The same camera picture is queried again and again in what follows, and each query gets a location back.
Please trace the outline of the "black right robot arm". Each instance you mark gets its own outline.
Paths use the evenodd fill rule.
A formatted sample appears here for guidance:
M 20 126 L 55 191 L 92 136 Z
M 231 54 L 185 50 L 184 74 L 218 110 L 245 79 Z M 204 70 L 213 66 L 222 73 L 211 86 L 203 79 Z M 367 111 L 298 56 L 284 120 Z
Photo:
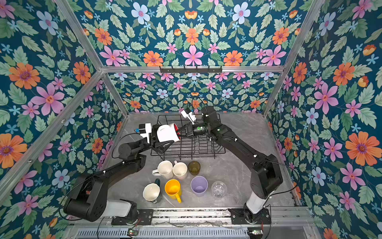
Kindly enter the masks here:
M 273 155 L 265 155 L 241 140 L 227 125 L 221 123 L 214 107 L 202 108 L 202 121 L 189 110 L 181 115 L 190 122 L 176 130 L 181 137 L 205 135 L 208 140 L 232 152 L 251 171 L 250 186 L 252 193 L 244 204 L 243 217 L 253 224 L 257 222 L 270 195 L 283 183 L 280 164 Z

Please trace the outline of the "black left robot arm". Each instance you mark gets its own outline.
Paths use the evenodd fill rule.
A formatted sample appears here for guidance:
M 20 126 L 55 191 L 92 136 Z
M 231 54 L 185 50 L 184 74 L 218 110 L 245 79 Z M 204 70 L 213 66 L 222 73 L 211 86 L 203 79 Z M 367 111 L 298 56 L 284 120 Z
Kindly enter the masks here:
M 139 172 L 146 163 L 144 152 L 150 149 L 164 153 L 174 142 L 180 140 L 176 125 L 165 132 L 165 126 L 155 125 L 152 132 L 140 131 L 138 141 L 123 143 L 119 146 L 120 163 L 93 174 L 81 174 L 73 189 L 67 193 L 63 206 L 65 214 L 78 220 L 95 222 L 99 218 L 113 217 L 134 223 L 138 220 L 136 203 L 119 199 L 109 200 L 108 190 L 125 177 Z

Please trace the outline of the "cream faceted mug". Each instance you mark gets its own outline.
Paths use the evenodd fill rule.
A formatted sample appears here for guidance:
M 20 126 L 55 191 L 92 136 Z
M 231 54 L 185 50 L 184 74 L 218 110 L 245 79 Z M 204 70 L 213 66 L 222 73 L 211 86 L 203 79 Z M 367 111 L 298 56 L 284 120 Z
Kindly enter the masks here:
M 165 179 L 172 179 L 174 177 L 172 162 L 165 160 L 159 163 L 157 169 L 152 171 L 152 175 L 161 176 Z

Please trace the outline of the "dark green mug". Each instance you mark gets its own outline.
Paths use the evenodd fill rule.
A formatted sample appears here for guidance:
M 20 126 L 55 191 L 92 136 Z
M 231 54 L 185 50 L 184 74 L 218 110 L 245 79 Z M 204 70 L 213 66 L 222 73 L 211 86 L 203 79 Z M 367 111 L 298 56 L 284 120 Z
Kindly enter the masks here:
M 158 203 L 161 199 L 160 179 L 157 178 L 154 183 L 145 186 L 142 196 L 147 202 Z

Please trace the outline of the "white mug red inside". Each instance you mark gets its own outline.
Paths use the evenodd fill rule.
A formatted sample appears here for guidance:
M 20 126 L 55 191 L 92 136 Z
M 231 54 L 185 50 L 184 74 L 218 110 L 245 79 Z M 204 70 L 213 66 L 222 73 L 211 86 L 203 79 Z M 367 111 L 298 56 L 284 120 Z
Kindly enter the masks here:
M 180 136 L 177 133 L 178 127 L 175 123 L 161 125 L 157 130 L 157 138 L 160 142 L 165 141 L 180 141 Z

